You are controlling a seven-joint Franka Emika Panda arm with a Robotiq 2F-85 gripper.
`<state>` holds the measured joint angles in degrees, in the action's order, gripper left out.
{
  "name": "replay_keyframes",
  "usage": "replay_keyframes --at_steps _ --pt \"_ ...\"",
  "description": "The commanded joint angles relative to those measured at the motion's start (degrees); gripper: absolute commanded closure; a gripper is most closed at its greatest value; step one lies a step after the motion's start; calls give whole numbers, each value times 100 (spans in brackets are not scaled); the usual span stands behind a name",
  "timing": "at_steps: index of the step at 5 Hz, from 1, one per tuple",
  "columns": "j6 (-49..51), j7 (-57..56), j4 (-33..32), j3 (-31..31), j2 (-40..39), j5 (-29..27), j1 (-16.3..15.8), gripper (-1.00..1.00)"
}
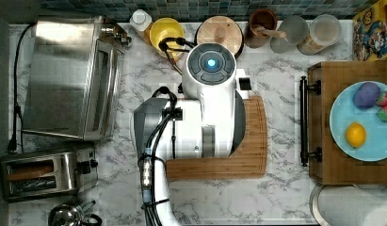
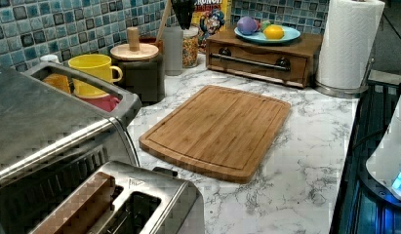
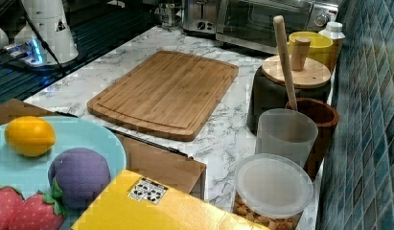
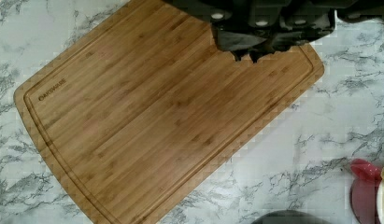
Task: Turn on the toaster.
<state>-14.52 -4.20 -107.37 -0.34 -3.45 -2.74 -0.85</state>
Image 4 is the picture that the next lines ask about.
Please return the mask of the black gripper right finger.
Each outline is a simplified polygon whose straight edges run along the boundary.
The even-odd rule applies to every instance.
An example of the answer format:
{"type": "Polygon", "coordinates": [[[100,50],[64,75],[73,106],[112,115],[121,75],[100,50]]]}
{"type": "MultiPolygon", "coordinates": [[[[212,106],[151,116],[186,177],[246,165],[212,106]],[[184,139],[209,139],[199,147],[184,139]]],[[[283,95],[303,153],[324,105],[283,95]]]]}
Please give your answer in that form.
{"type": "Polygon", "coordinates": [[[275,31],[269,34],[263,43],[249,49],[249,57],[256,63],[263,56],[275,52],[285,52],[294,46],[303,46],[331,34],[334,31],[334,19],[319,18],[311,26],[293,28],[290,31],[275,31]]]}

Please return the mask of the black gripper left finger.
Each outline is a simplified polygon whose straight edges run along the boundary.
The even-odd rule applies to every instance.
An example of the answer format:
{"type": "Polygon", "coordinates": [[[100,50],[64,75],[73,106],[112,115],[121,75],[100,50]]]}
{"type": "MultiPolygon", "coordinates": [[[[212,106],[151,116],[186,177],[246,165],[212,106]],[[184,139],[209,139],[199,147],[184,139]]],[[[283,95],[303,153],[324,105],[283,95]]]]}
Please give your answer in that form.
{"type": "Polygon", "coordinates": [[[240,21],[219,21],[211,24],[216,47],[223,52],[230,52],[236,62],[249,56],[253,62],[268,54],[265,48],[268,40],[265,30],[257,29],[240,21]]]}

